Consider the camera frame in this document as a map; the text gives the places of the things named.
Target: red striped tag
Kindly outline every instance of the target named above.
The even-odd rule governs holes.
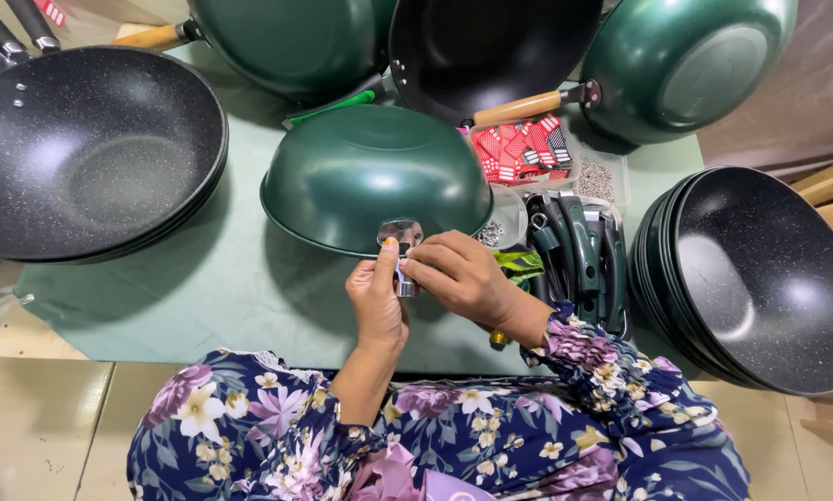
[[[51,19],[58,28],[64,26],[66,16],[60,9],[57,8],[54,2],[51,0],[35,0],[35,2],[36,6],[39,7],[39,10],[45,14],[45,17]]]

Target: black wok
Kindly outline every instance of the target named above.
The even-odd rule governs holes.
[[[32,0],[9,4],[56,43]],[[214,187],[226,148],[219,98],[170,56],[94,46],[17,64],[0,74],[0,257],[132,246]]]

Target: pile of screws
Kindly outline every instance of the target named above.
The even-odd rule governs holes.
[[[611,176],[611,169],[607,165],[583,159],[580,167],[578,194],[617,203],[614,197],[614,176]]]
[[[475,235],[475,239],[488,247],[496,247],[500,243],[500,237],[503,236],[503,226],[497,222],[496,219],[491,219],[487,225],[481,228],[481,231]]]

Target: plastic container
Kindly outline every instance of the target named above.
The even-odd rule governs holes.
[[[467,133],[467,138],[469,139],[469,143],[475,147],[475,144],[472,142],[472,137],[476,135],[478,132],[483,130],[487,130],[489,128],[499,127],[504,124],[524,124],[526,122],[533,122],[537,123],[538,120],[543,119],[543,117],[534,117],[525,120],[510,120],[505,122],[500,122],[498,124],[483,126],[483,127],[475,127],[469,129]],[[553,174],[551,171],[547,170],[544,174],[539,176],[531,176],[531,177],[522,177],[515,181],[497,181],[497,180],[490,180],[493,184],[507,186],[513,191],[518,194],[523,193],[535,193],[537,190],[542,189],[558,189],[558,188],[566,188],[566,187],[576,187],[574,183],[578,180],[580,176],[580,164],[581,164],[581,147],[580,142],[578,141],[577,137],[574,136],[568,130],[568,119],[565,117],[558,117],[561,120],[561,124],[559,125],[559,129],[562,131],[562,137],[565,140],[565,147],[568,149],[568,154],[572,158],[572,163],[570,167],[570,172],[568,173],[568,177],[566,178],[553,178]]]
[[[497,245],[489,247],[501,251],[524,242],[528,233],[528,208],[522,197],[513,190],[496,184],[491,184],[490,189],[494,192],[494,212],[490,218],[500,223],[503,234]]]
[[[632,195],[630,193],[630,176],[629,169],[625,155],[606,154],[605,152],[597,152],[591,150],[587,146],[583,146],[580,154],[588,161],[595,161],[605,164],[611,170],[611,181],[614,191],[614,205],[617,207],[626,207],[629,205]],[[574,185],[579,193],[580,182]]]

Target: green wok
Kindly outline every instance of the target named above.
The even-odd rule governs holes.
[[[476,126],[580,103],[593,128],[667,142],[722,119],[787,46],[797,0],[623,0],[589,46],[580,84],[475,113]]]
[[[326,103],[388,67],[397,0],[187,0],[191,19],[113,40],[168,50],[209,42],[238,73],[290,101]]]
[[[291,235],[354,257],[375,257],[385,236],[416,245],[449,230],[474,235],[494,207],[460,132],[379,105],[331,109],[297,125],[277,146],[259,195]]]

